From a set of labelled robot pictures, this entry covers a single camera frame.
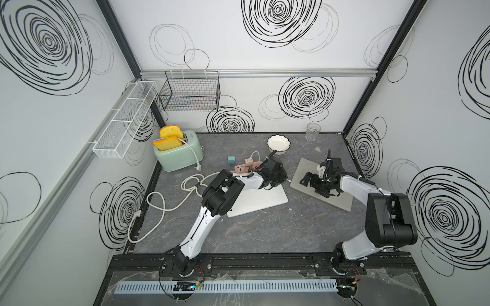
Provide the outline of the teal usb charger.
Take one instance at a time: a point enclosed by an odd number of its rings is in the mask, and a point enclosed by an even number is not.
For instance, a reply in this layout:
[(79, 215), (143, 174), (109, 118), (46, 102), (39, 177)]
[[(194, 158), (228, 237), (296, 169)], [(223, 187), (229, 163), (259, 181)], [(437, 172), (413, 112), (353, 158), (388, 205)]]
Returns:
[(231, 167), (235, 166), (236, 165), (236, 157), (235, 156), (229, 156), (227, 158), (227, 164), (228, 164), (228, 166), (231, 166)]

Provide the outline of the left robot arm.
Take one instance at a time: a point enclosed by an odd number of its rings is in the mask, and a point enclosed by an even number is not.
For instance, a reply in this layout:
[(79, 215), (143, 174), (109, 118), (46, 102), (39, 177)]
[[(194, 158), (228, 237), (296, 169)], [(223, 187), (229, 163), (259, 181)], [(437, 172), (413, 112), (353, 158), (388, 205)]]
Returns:
[(192, 274), (196, 257), (214, 224), (227, 214), (243, 191), (266, 190), (288, 178), (283, 162), (269, 154), (261, 165), (247, 173), (222, 170), (204, 190), (199, 215), (185, 239), (172, 250), (172, 259), (182, 276)]

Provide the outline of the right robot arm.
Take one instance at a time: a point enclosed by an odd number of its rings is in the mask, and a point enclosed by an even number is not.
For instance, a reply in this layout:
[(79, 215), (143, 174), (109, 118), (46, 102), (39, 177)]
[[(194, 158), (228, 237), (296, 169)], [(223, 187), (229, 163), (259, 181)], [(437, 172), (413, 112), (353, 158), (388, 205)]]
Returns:
[(414, 245), (418, 240), (417, 228), (411, 213), (408, 196), (390, 193), (379, 188), (374, 182), (350, 172), (338, 172), (320, 177), (308, 172), (300, 180), (300, 185), (312, 187), (325, 198), (348, 193), (366, 205), (364, 231), (350, 240), (340, 242), (330, 259), (332, 268), (342, 274), (341, 264), (359, 261), (370, 255), (388, 249)]

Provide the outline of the orange power strip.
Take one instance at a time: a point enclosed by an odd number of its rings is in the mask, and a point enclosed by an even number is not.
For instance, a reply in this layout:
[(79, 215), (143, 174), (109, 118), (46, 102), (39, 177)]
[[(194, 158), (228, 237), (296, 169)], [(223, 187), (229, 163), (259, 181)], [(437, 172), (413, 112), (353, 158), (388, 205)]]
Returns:
[(234, 172), (237, 174), (242, 174), (242, 173), (249, 173), (257, 169), (260, 165), (262, 164), (261, 161), (254, 161), (252, 167), (246, 167), (245, 163), (244, 164), (239, 164), (234, 167)]

